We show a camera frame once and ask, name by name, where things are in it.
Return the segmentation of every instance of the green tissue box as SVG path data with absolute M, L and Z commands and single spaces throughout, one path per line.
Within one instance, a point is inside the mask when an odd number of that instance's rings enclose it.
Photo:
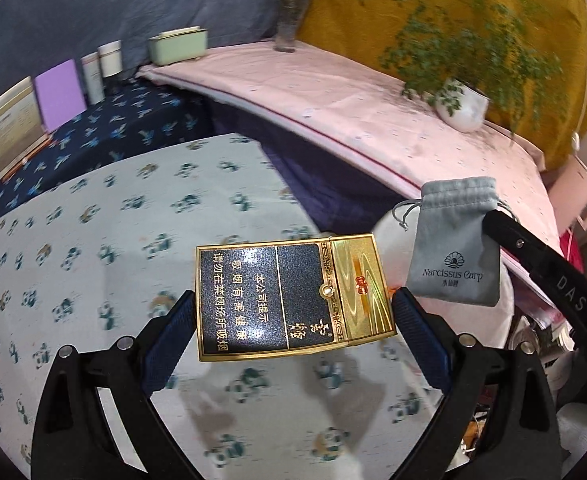
M 148 51 L 158 66 L 202 57 L 207 52 L 207 29 L 189 27 L 162 32 L 148 40 Z

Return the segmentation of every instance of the blue gripper pad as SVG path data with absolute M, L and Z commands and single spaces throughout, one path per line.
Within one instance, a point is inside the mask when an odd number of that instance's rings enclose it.
M 147 397 L 166 386 L 195 333 L 195 294 L 189 291 L 189 294 L 182 295 L 167 315 L 171 319 L 144 360 L 141 386 Z
M 397 290 L 391 308 L 396 325 L 427 382 L 446 395 L 451 388 L 451 359 L 429 327 L 422 307 L 414 298 Z

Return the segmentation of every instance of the yellow fabric backdrop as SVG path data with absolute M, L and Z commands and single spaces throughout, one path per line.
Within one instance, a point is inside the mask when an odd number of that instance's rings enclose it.
M 539 20 L 540 27 L 529 30 L 531 42 L 540 52 L 555 52 L 561 59 L 568 95 L 566 119 L 560 121 L 553 110 L 547 110 L 538 130 L 523 123 L 518 133 L 545 153 L 547 168 L 553 170 L 571 152 L 571 135 L 578 127 L 583 108 L 587 83 L 587 4 L 585 0 L 536 1 L 549 11 L 549 16 Z M 393 44 L 405 18 L 406 11 L 391 0 L 367 0 L 364 7 L 358 0 L 314 0 L 300 39 L 385 72 L 379 65 L 379 55 Z M 509 127 L 508 120 L 495 113 L 489 118 Z M 580 134 L 586 131 L 587 109 L 579 129 Z

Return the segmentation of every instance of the white flower pot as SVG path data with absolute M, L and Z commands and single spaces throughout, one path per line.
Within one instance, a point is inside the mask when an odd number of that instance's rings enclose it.
M 489 108 L 489 98 L 462 83 L 457 84 L 460 88 L 458 92 L 460 109 L 454 110 L 453 115 L 450 115 L 446 105 L 438 101 L 435 104 L 435 111 L 445 123 L 459 132 L 464 134 L 475 132 L 484 123 L 487 108 Z

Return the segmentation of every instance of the glass vase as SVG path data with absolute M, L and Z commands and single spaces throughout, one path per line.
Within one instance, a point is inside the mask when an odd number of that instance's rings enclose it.
M 308 5 L 309 0 L 280 0 L 274 50 L 295 52 L 295 36 Z

